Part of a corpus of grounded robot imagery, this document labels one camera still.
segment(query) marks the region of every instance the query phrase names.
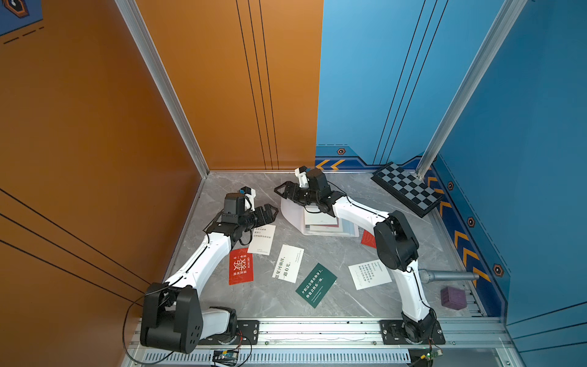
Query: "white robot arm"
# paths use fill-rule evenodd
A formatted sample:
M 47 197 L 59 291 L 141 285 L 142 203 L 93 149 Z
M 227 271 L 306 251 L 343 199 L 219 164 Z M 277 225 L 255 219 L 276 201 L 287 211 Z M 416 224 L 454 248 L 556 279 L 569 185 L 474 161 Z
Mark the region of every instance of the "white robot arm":
M 206 236 L 194 254 L 165 283 L 150 285 L 143 305 L 142 345 L 190 353 L 200 339 L 212 336 L 229 342 L 236 336 L 236 311 L 224 307 L 202 311 L 198 295 L 244 232 L 275 220 L 277 208 L 270 204 L 255 208 L 254 198 L 255 190 L 249 187 L 227 194 L 224 209 L 204 230 Z
M 406 338 L 412 343 L 428 340 L 438 327 L 436 313 L 424 296 L 418 272 L 418 240 L 403 213 L 379 211 L 355 202 L 346 193 L 332 191 L 319 169 L 300 167 L 295 174 L 299 184 L 288 181 L 275 188 L 275 192 L 301 206 L 317 205 L 321 212 L 348 220 L 373 234 L 377 254 L 397 282 Z

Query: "ventilation grille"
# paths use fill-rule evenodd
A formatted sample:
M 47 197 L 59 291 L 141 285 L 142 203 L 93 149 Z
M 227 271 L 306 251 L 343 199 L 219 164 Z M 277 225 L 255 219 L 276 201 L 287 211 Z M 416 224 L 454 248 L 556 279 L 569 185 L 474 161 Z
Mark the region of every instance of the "ventilation grille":
M 177 365 L 205 365 L 210 366 L 212 349 L 195 349 L 190 354 L 173 353 L 166 359 Z M 167 352 L 159 349 L 149 349 L 145 353 L 143 362 L 155 362 L 165 357 Z M 238 363 L 242 363 L 249 351 L 242 350 L 238 356 Z M 298 364 L 409 364 L 410 355 L 407 349 L 257 349 L 247 363 L 258 365 L 273 365 L 276 363 Z

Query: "green card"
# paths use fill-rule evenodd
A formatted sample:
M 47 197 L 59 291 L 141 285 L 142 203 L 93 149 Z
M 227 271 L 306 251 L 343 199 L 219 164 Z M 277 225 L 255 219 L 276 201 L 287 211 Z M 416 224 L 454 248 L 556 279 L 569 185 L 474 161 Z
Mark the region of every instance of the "green card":
M 296 289 L 296 293 L 316 308 L 335 281 L 336 275 L 318 263 Z

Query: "metal rod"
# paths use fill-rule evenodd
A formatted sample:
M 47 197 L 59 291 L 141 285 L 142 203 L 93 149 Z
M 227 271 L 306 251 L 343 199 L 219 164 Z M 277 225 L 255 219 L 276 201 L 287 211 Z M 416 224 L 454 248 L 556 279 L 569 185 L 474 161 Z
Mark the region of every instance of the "metal rod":
M 440 148 L 444 141 L 450 134 L 457 123 L 458 118 L 465 109 L 469 99 L 475 92 L 477 85 L 485 75 L 487 68 L 493 61 L 495 54 L 500 49 L 505 37 L 510 32 L 518 15 L 522 12 L 527 0 L 506 0 L 502 5 L 500 12 L 495 17 L 487 36 L 483 40 L 479 51 L 475 55 L 465 78 L 458 87 L 457 93 L 454 95 L 444 117 L 440 121 L 438 128 L 434 132 L 426 151 L 422 155 L 422 159 L 416 168 L 416 177 L 420 180 L 424 179 L 424 175 L 428 168 L 434 161 L 436 155 L 440 152 Z
M 441 271 L 420 269 L 418 272 L 422 283 L 446 282 L 451 280 L 478 280 L 479 274 L 466 271 Z

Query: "table surface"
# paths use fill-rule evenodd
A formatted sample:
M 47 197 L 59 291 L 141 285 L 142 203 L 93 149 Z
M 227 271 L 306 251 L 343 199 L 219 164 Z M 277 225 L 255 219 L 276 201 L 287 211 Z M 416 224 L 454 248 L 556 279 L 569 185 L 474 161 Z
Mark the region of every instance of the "table surface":
M 428 214 L 420 218 L 373 182 L 370 173 L 331 173 L 328 180 L 338 185 L 354 200 L 378 210 L 405 213 L 420 243 L 420 268 L 428 270 L 461 270 L 451 248 L 436 233 Z M 297 179 L 292 173 L 211 173 L 204 183 L 194 215 L 188 224 L 183 243 L 177 251 L 172 273 L 193 254 L 204 238 L 202 229 L 223 207 L 224 196 L 243 186 L 256 189 L 255 205 L 270 203 L 279 208 L 281 198 L 274 188 Z M 228 285 L 228 257 L 222 259 L 206 283 L 200 302 L 202 309 L 211 306 L 231 307 L 243 318 L 255 317 L 401 317 L 402 303 L 395 281 L 356 290 L 349 266 L 377 260 L 374 248 L 360 243 L 363 230 L 355 237 L 303 235 L 278 214 L 270 255 L 253 255 L 254 281 Z M 272 278 L 283 244 L 304 249 L 296 283 Z M 234 250 L 242 248 L 237 244 Z M 317 263 L 332 271 L 337 280 L 320 304 L 313 308 L 295 290 Z M 424 293 L 439 317 L 471 316 L 467 309 L 459 311 L 443 307 L 440 290 L 447 285 L 469 289 L 468 282 L 433 282 L 423 284 Z

